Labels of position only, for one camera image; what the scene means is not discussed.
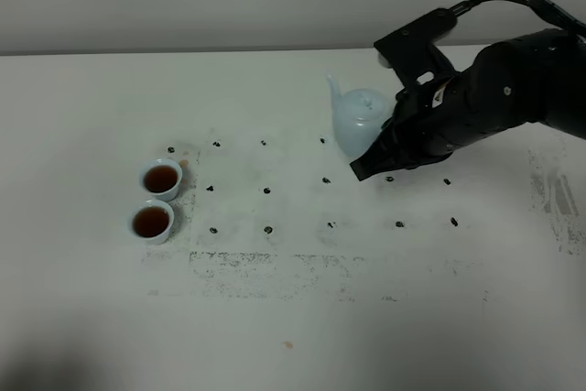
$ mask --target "robotic arm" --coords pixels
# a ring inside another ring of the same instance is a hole
[[[487,1],[436,9],[375,42],[405,88],[379,137],[351,164],[358,180],[440,162],[526,122],[586,139],[586,26],[549,0],[502,0],[529,6],[557,29],[493,44],[464,72],[433,45]],[[428,72],[433,79],[421,84]]]

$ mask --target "tea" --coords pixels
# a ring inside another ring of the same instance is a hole
[[[145,188],[159,194],[173,188],[179,178],[177,171],[168,165],[159,165],[148,171],[143,179]]]
[[[160,206],[149,206],[140,210],[132,221],[132,229],[141,237],[156,237],[167,229],[170,219]]]

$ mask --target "white teapot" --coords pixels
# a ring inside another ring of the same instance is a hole
[[[342,95],[338,82],[331,75],[327,78],[334,137],[350,159],[359,158],[391,117],[391,103],[386,96],[372,89],[356,89]]]

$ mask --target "table surface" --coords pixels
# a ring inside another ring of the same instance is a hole
[[[443,50],[464,69],[480,48]],[[358,182],[327,73],[400,88],[370,49],[0,59],[3,367],[75,353],[141,391],[582,390],[586,142],[524,125]],[[125,222],[156,157],[186,181],[148,246]]]

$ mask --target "teapot spout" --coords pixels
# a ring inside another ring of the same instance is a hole
[[[336,102],[342,96],[342,93],[340,92],[340,85],[338,84],[338,81],[331,75],[328,75],[326,78],[328,80],[328,84],[330,85],[331,105],[336,105]]]

